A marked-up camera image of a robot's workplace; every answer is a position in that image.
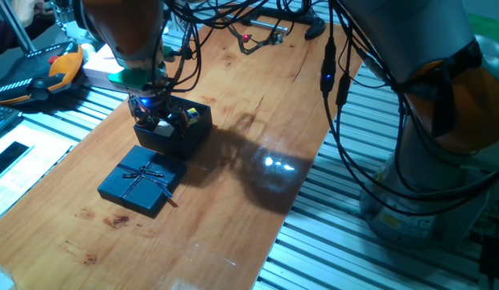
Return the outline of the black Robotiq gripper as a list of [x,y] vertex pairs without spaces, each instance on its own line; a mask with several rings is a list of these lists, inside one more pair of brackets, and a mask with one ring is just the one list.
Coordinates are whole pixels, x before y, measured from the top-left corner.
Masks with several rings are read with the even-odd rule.
[[177,131],[187,131],[189,128],[189,118],[185,110],[182,107],[172,109],[171,95],[165,90],[154,93],[151,89],[145,91],[131,89],[127,104],[137,126],[145,126],[152,122],[147,110],[170,110],[167,115],[169,124]]

